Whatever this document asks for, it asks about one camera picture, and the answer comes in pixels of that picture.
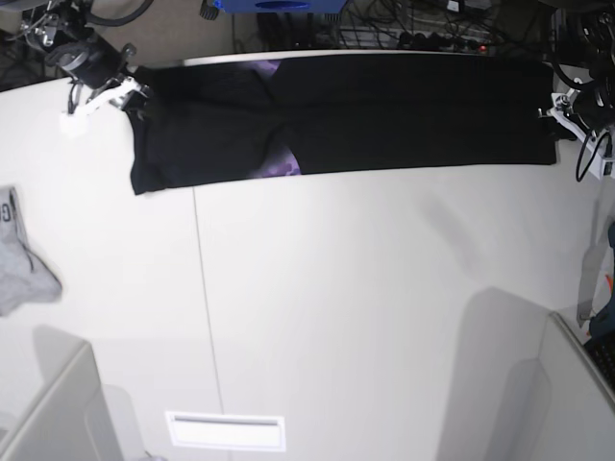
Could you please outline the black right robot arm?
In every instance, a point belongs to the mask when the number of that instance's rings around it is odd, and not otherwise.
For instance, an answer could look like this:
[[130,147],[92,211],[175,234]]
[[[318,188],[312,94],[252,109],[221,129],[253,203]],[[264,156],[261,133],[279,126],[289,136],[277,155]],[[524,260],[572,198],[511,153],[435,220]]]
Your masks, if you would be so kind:
[[129,68],[129,58],[136,48],[128,43],[118,50],[95,28],[128,25],[152,3],[144,1],[118,18],[98,16],[91,11],[92,5],[91,1],[3,1],[1,11],[22,14],[13,40],[23,38],[42,53],[46,65],[71,78],[66,116],[84,118],[105,105],[139,112],[151,97],[151,90]]

